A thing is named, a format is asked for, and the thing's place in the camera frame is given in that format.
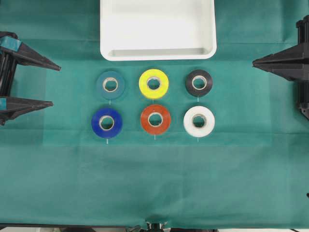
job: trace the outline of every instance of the yellow tape roll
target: yellow tape roll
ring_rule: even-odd
[[[160,86],[157,89],[151,89],[148,82],[152,79],[159,81]],[[140,76],[139,81],[141,93],[149,99],[155,100],[162,98],[169,89],[169,79],[164,72],[159,69],[149,69]]]

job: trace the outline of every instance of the blue tape roll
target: blue tape roll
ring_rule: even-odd
[[[109,116],[113,119],[113,126],[109,130],[105,130],[101,126],[101,122],[103,118],[105,118],[106,116]],[[110,139],[120,133],[122,129],[122,118],[121,118],[121,115],[114,109],[104,108],[104,109],[98,110],[93,115],[91,125],[92,125],[93,132],[97,136],[101,138],[105,138],[105,139]]]
[[[117,83],[116,89],[108,91],[105,89],[105,84],[108,81],[115,81]],[[108,100],[113,100],[120,97],[125,91],[125,80],[121,74],[114,71],[108,71],[102,73],[97,80],[97,92],[98,94]]]

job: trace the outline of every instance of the black tape roll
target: black tape roll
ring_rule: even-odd
[[[205,86],[203,88],[196,88],[193,85],[194,80],[197,78],[204,81]],[[191,95],[195,97],[203,97],[208,94],[212,88],[212,77],[205,70],[194,70],[187,76],[185,87]]]

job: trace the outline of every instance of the blue label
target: blue label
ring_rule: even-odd
[[[0,47],[4,47],[15,52],[18,51],[21,43],[22,42],[20,40],[16,40],[10,36],[4,36],[0,38]]]
[[[6,110],[6,98],[0,98],[0,110]]]

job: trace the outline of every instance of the white tape roll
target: white tape roll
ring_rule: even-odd
[[[193,123],[195,117],[200,116],[204,119],[204,125],[202,127],[196,127]],[[183,118],[183,125],[188,134],[193,137],[201,138],[209,135],[215,125],[215,119],[213,113],[204,106],[192,107],[185,113]]]

